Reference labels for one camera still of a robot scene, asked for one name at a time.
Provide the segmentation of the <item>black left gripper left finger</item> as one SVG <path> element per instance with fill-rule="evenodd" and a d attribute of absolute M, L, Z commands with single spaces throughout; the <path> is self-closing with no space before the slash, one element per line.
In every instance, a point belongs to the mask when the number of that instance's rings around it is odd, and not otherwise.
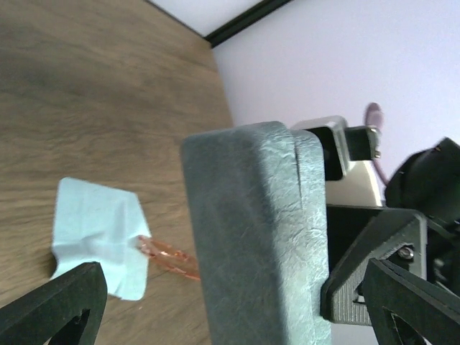
<path fill-rule="evenodd" d="M 94 344 L 107 284 L 98 262 L 78 265 L 1 308 L 2 344 Z"/>

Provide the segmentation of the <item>light blue cleaning cloth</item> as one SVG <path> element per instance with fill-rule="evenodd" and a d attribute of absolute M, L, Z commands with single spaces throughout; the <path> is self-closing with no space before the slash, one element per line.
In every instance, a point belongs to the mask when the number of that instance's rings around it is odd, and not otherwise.
<path fill-rule="evenodd" d="M 137 301 L 149 259 L 138 249 L 151 235 L 136 193 L 66 177 L 57 188 L 51 251 L 57 278 L 85 262 L 100 263 L 109 295 Z"/>

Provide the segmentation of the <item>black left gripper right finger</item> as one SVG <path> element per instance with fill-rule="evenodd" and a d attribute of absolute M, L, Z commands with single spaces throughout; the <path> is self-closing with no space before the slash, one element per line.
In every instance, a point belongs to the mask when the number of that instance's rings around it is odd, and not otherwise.
<path fill-rule="evenodd" d="M 388 262 L 371 259 L 362 285 L 379 344 L 458 344 L 459 297 Z"/>

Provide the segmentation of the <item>grey glasses case green lining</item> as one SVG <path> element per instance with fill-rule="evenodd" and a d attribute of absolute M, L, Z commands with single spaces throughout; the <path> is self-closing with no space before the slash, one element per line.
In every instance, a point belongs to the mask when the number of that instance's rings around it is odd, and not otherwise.
<path fill-rule="evenodd" d="M 323 148 L 278 121 L 181 147 L 213 344 L 330 344 Z"/>

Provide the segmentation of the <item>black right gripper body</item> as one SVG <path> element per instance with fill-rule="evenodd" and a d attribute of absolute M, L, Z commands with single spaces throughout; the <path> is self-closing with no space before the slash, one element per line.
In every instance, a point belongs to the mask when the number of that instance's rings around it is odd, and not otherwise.
<path fill-rule="evenodd" d="M 321 316 L 332 323 L 369 323 L 362 281 L 370 259 L 395 263 L 447 288 L 435 261 L 459 243 L 459 145 L 444 138 L 399 166 L 384 206 L 326 207 L 330 275 Z"/>

